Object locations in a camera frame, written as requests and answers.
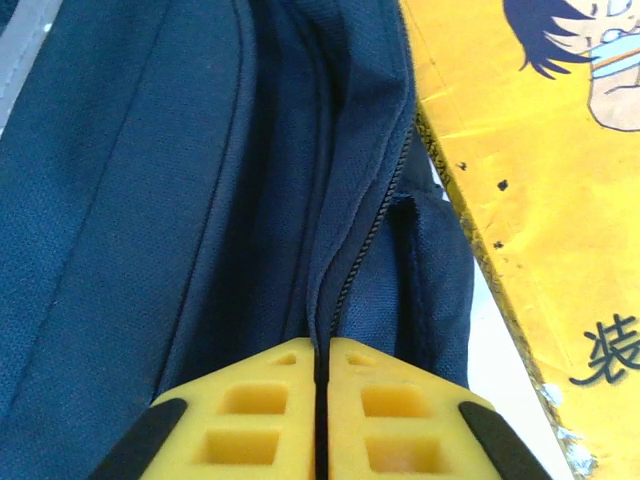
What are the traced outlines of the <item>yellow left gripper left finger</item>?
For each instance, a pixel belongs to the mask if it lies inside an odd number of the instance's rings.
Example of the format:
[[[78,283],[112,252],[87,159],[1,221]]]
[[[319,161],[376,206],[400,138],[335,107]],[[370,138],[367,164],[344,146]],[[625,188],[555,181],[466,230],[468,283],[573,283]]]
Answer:
[[[297,338],[160,395],[93,479],[315,476],[315,355]]]

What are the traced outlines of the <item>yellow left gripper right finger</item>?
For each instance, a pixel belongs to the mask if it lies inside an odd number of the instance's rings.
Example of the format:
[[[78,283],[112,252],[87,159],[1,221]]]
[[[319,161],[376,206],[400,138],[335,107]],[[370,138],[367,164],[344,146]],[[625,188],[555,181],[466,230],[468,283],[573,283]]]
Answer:
[[[502,415],[470,390],[347,338],[330,346],[331,479],[546,479]]]

